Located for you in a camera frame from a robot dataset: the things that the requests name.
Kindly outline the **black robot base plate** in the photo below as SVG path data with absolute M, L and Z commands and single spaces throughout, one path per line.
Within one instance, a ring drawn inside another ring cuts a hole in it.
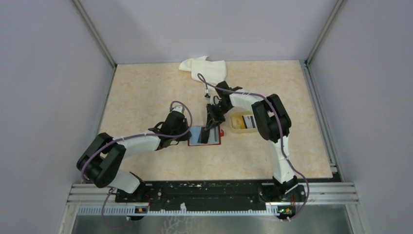
M 150 211 L 247 212 L 264 211 L 267 203 L 297 205 L 305 199 L 303 185 L 286 195 L 272 180 L 148 181 L 143 191 L 115 193 L 117 203 L 150 203 Z

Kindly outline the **black chip card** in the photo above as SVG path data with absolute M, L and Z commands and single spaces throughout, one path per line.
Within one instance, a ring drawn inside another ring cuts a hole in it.
M 199 135 L 199 138 L 198 138 L 198 143 L 200 143 L 200 144 L 208 144 L 208 141 L 209 141 L 210 130 L 205 131 L 204 128 L 205 127 L 202 127 L 201 130 L 200 130 L 200 135 Z

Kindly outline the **black striped card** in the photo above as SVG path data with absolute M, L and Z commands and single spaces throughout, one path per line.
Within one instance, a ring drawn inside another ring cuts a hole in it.
M 254 119 L 253 115 L 243 115 L 243 122 L 244 122 L 244 128 L 245 129 L 255 129 L 256 127 L 256 122 Z

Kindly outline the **red leather card holder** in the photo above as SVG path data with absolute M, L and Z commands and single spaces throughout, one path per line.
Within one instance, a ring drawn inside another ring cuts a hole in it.
M 205 127 L 193 126 L 190 129 L 192 136 L 188 140 L 188 146 L 220 145 L 224 131 L 219 127 L 205 130 Z

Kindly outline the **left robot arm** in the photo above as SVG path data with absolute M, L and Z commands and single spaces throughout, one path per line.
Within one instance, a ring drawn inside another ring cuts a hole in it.
M 187 141 L 191 137 L 184 108 L 172 108 L 165 121 L 159 122 L 142 134 L 114 138 L 107 133 L 98 134 L 76 167 L 88 181 L 98 188 L 122 190 L 135 202 L 145 198 L 145 182 L 132 172 L 120 169 L 122 160 L 144 152 L 162 150 L 172 142 Z

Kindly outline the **gold VIP card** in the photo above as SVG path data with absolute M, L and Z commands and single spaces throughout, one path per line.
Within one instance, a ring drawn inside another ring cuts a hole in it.
M 245 129 L 243 116 L 232 116 L 232 127 L 236 130 Z

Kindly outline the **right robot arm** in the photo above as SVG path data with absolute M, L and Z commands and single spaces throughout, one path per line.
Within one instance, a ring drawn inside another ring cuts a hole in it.
M 232 108 L 251 112 L 260 136 L 269 143 L 272 152 L 275 197 L 287 201 L 293 195 L 298 179 L 288 159 L 288 135 L 292 122 L 281 99 L 276 94 L 264 97 L 248 93 L 238 86 L 230 88 L 225 81 L 218 83 L 215 90 L 219 102 L 206 105 L 207 121 L 200 139 L 204 139 L 210 129 L 225 122 L 225 114 Z

